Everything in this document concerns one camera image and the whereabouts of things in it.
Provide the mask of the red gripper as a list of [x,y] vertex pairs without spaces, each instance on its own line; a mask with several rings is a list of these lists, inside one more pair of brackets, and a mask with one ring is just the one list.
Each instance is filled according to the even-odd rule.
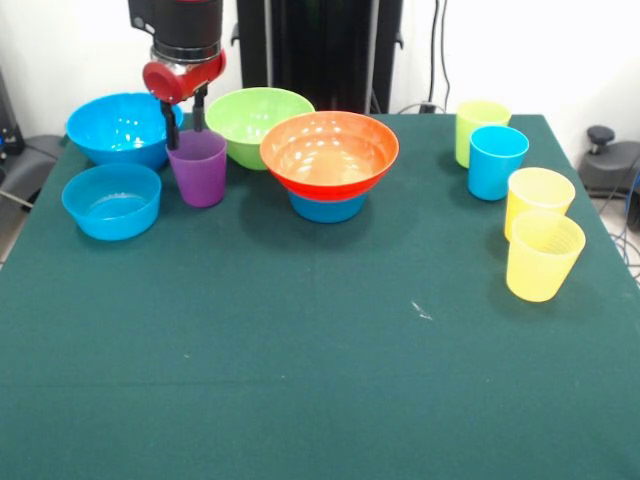
[[172,105],[194,97],[193,129],[201,132],[205,126],[204,102],[209,85],[226,68],[225,51],[221,48],[152,48],[150,61],[142,76],[146,88],[161,100],[165,119],[167,149],[179,146],[179,127]]

